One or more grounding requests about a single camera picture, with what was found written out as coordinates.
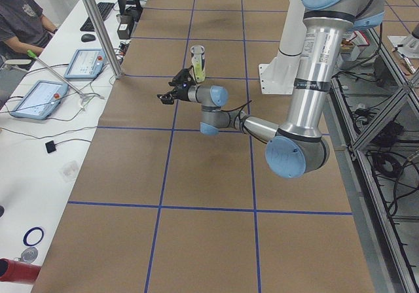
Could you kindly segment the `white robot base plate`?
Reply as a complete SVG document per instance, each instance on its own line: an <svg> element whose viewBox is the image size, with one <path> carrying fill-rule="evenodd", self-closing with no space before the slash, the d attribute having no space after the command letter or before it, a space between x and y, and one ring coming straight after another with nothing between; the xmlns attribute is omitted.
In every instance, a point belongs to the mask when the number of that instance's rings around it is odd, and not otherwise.
<svg viewBox="0 0 419 293"><path fill-rule="evenodd" d="M259 64L259 78L262 94L291 95L298 69L291 70L289 64Z"/></svg>

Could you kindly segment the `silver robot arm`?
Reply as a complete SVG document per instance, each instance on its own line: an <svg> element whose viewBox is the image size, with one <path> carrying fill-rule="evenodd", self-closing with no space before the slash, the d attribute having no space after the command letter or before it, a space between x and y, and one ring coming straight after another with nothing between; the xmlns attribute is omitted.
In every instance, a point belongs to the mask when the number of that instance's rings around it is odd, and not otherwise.
<svg viewBox="0 0 419 293"><path fill-rule="evenodd" d="M371 28L384 17L385 0L294 0L301 2L306 35L294 77L291 103L283 124L246 114L242 109L224 110L228 92L222 86L198 84L188 69L170 82L171 90L160 95L164 104L175 100L199 103L200 131L215 135L234 128L266 145L269 168L283 178L297 178L321 168L329 147L318 128L333 70L345 32Z"/></svg>

